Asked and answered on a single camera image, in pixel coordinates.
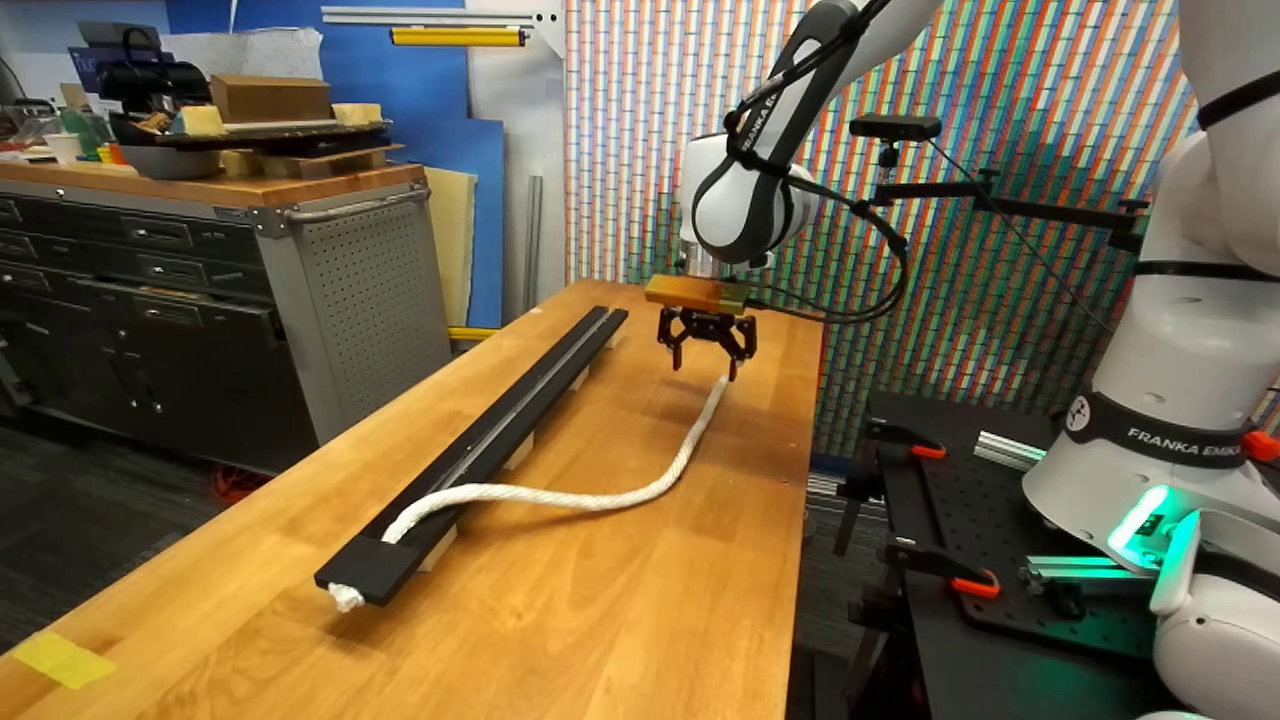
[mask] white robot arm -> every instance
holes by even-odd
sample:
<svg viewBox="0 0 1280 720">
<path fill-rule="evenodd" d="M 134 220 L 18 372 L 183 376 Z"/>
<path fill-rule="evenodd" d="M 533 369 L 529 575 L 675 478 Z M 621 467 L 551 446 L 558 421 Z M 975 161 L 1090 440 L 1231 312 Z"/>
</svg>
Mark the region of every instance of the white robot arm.
<svg viewBox="0 0 1280 720">
<path fill-rule="evenodd" d="M 765 93 L 734 113 L 728 137 L 695 141 L 686 169 L 686 206 L 705 252 L 765 258 L 795 227 L 788 163 L 815 113 L 910 46 L 938 6 L 939 0 L 821 0 L 802 19 Z M 1275 0 L 1182 0 L 1182 50 L 1203 131 L 1162 163 L 1125 320 L 1065 434 L 1024 477 L 1032 509 L 1057 527 L 1133 573 L 1164 567 L 1185 579 L 1182 600 L 1153 603 L 1156 668 L 1182 698 L 1217 715 L 1280 708 L 1280 496 L 1241 456 L 1247 416 L 1280 376 L 1275 36 Z M 1191 517 L 1228 517 L 1203 523 L 1203 543 L 1251 559 L 1251 573 L 1225 579 L 1189 565 L 1197 550 L 1171 557 L 1175 527 Z"/>
</svg>

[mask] wooden workbench surface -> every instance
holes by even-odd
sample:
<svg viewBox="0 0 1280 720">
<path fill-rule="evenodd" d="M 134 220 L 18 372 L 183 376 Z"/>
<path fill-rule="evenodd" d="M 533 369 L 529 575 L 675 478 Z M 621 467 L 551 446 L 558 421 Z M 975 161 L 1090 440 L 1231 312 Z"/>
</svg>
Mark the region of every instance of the wooden workbench surface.
<svg viewBox="0 0 1280 720">
<path fill-rule="evenodd" d="M 122 163 L 0 163 L 0 188 L 67 188 L 67 193 L 117 193 L 175 205 L 212 206 L 288 206 L 347 193 L 420 184 L 420 169 L 378 169 L 325 178 L 150 178 Z"/>
<path fill-rule="evenodd" d="M 633 320 L 511 478 L 647 485 L 726 354 L 695 342 L 674 372 L 635 288 L 575 282 L 48 628 L 107 677 L 67 692 L 3 654 L 0 715 L 783 715 L 821 369 L 806 320 L 759 316 L 674 496 L 474 509 L 394 606 L 338 616 L 311 585 L 594 303 Z"/>
</svg>

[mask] white cable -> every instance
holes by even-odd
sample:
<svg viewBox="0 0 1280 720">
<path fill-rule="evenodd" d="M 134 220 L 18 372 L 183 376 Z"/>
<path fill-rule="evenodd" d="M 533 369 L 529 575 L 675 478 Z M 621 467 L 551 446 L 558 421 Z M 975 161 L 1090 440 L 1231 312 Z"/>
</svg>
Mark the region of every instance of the white cable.
<svg viewBox="0 0 1280 720">
<path fill-rule="evenodd" d="M 682 451 L 674 456 L 668 473 L 656 477 L 644 486 L 633 493 L 618 493 L 618 496 L 575 496 L 575 493 L 549 493 L 549 486 L 516 486 L 516 485 L 457 485 L 444 493 L 429 493 L 420 499 L 412 499 L 390 527 L 384 527 L 384 543 L 401 543 L 424 517 L 441 511 L 441 509 L 457 509 L 457 505 L 549 505 L 549 509 L 575 509 L 575 511 L 626 511 L 635 505 L 647 505 L 656 496 L 665 496 L 668 486 L 675 486 L 675 478 L 686 477 L 695 445 L 705 440 L 705 433 L 713 428 L 713 416 L 726 401 L 728 376 L 716 380 L 716 387 L 705 401 L 705 412 L 693 421 Z"/>
</svg>

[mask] colorful patterned wall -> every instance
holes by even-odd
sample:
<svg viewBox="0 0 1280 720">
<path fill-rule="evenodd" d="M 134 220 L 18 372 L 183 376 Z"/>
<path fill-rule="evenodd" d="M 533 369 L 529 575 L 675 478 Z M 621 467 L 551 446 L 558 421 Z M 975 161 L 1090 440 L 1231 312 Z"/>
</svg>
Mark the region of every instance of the colorful patterned wall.
<svg viewBox="0 0 1280 720">
<path fill-rule="evenodd" d="M 809 0 L 568 2 L 568 275 L 644 279 L 674 263 L 675 147 L 722 129 Z M 1191 129 L 1175 0 L 948 0 L 930 36 L 834 98 L 802 163 L 870 195 L 865 113 L 945 115 L 945 147 L 1000 169 L 1000 195 L 1116 206 Z M 956 173 L 904 147 L 900 178 Z M 871 392 L 1059 409 L 1090 376 L 1133 256 L 1103 230 L 991 220 L 961 199 L 897 205 L 915 279 L 879 323 L 827 335 L 815 451 L 853 451 Z M 770 279 L 850 308 L 893 273 L 865 224 L 821 206 Z"/>
</svg>

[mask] cabinet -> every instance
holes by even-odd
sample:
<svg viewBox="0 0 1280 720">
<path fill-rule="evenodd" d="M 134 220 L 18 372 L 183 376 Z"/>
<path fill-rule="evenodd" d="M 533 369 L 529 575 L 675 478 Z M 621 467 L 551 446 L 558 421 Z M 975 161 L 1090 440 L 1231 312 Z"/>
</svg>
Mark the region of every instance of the cabinet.
<svg viewBox="0 0 1280 720">
<path fill-rule="evenodd" d="M 449 362 L 412 169 L 151 184 L 0 169 L 0 385 L 157 446 L 282 473 Z"/>
</svg>

